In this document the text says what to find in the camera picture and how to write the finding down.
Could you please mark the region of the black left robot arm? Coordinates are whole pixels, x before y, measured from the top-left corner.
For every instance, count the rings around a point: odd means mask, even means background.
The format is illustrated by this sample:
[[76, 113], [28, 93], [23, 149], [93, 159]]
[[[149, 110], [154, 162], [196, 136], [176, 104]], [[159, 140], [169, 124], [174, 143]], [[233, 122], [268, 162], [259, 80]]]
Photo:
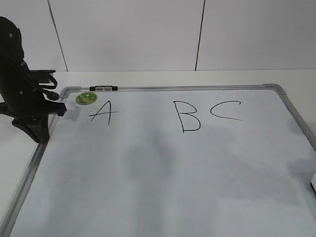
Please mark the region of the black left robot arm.
[[54, 92], [53, 70], [30, 70], [24, 60], [20, 29], [0, 18], [0, 113], [13, 118], [12, 125], [36, 143], [49, 140], [49, 115], [63, 116], [64, 103]]

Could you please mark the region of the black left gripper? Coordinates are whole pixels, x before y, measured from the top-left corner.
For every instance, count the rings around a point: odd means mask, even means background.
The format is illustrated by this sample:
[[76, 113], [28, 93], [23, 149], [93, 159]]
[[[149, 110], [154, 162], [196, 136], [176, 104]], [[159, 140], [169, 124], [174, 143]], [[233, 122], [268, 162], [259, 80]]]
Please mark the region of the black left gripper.
[[48, 115], [63, 116], [64, 103], [57, 102], [59, 94], [52, 90], [56, 83], [38, 83], [30, 77], [30, 72], [0, 72], [0, 113], [15, 118], [12, 125], [24, 131], [36, 143], [48, 142]]

